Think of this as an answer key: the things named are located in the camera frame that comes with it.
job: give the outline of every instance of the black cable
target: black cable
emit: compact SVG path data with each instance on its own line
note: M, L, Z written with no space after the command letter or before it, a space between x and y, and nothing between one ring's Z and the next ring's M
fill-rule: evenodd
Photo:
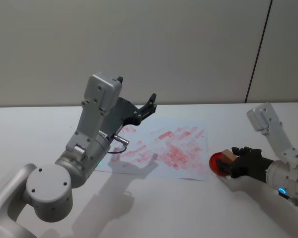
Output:
M253 81L253 77L254 77L254 73L255 73L255 68L256 68L256 65L257 65L258 57L259 57L260 48L262 47L264 34L265 34L266 26L267 26L267 21L268 21L268 17L269 17L269 13L270 13L270 8L272 7L272 3L273 3L273 0L270 0L270 4L269 4L267 16L266 16L266 21L265 21L265 25L264 25L264 29L263 29L263 33L262 33L262 38L260 39L259 48L258 48L258 51L257 51L257 56L256 56L255 64L254 64L254 67L253 67L252 76L250 77L250 82L249 82L249 85L248 85L248 90L247 90L247 94L246 94L246 98L245 98L244 103L247 103L247 98L248 98L250 86L252 85L252 81Z
M123 144L123 146L124 146L123 150L121 150L121 151L108 151L107 154L120 154L120 153L123 153L127 150L127 146L124 145L124 144Z

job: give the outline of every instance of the red object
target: red object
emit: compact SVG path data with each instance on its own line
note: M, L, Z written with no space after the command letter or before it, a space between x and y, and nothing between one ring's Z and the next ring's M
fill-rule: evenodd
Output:
M216 162L217 158L223 160L221 152L215 153L214 155L212 155L210 157L209 165L210 165L211 170L219 176L228 176L229 173L225 173L225 172L222 172L219 170L219 167Z

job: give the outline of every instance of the paper sheet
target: paper sheet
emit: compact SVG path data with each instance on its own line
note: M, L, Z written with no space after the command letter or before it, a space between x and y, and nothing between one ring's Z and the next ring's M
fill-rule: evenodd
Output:
M130 141L121 154L107 154L97 171L206 180L210 172L207 130L200 121L150 119L125 126L119 135ZM123 146L113 142L111 151Z

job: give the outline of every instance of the white wall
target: white wall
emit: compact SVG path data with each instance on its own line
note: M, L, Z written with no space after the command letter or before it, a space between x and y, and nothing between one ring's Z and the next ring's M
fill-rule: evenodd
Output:
M267 0L0 0L0 106L76 105L98 71L143 103L243 102Z
M247 101L298 101L298 0L273 1Z

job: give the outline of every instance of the table surface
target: table surface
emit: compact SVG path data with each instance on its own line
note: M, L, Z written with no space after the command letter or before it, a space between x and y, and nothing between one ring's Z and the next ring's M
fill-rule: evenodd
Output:
M204 121L210 155L249 146L276 159L247 119L257 105L158 106L152 117ZM298 148L298 103L273 107ZM22 163L53 163L80 112L80 107L0 108L0 180ZM212 175L194 181L94 172L73 190L73 199L71 213L60 222L39 220L30 206L17 221L39 238L298 238L298 208L251 178Z

